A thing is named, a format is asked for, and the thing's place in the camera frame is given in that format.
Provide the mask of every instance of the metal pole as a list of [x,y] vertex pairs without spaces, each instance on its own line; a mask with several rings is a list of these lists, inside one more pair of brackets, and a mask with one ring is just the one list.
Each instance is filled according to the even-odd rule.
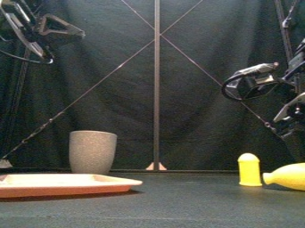
[[156,0],[154,170],[160,170],[160,0]]

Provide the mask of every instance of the yellow object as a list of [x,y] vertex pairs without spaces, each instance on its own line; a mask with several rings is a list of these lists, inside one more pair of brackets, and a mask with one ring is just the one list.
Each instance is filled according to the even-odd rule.
[[278,183],[291,189],[305,191],[305,163],[287,165],[272,173],[264,173],[267,184]]
[[260,160],[252,153],[245,153],[239,158],[240,184],[245,186],[263,186],[260,174]]

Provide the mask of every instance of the ceramic cup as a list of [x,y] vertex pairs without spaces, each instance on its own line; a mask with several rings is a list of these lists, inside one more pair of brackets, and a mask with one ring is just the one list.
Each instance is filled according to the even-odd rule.
[[108,175],[116,159],[116,147],[117,134],[88,130],[72,132],[72,172]]

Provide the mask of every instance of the black backdrop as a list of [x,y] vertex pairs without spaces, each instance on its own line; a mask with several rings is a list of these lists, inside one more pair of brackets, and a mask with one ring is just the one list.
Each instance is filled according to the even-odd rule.
[[[291,1],[283,5],[288,13]],[[259,63],[278,61],[284,75],[275,1],[161,0],[160,87],[156,1],[53,0],[42,11],[82,28],[86,38],[57,50],[53,65],[25,64],[14,111],[7,94],[21,90],[22,68],[2,56],[2,153],[102,83],[10,155],[15,167],[69,167],[70,132],[84,129],[118,134],[114,169],[145,169],[157,153],[169,170],[236,170],[245,152],[260,157],[266,170],[294,162],[286,143],[266,127],[283,107],[280,94],[245,103],[221,94],[235,72]],[[296,46],[302,34],[294,32]]]

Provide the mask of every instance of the dark table surface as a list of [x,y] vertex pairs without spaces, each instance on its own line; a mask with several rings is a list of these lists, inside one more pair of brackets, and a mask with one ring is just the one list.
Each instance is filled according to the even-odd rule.
[[132,191],[0,199],[0,227],[305,227],[305,191],[239,175],[112,173]]

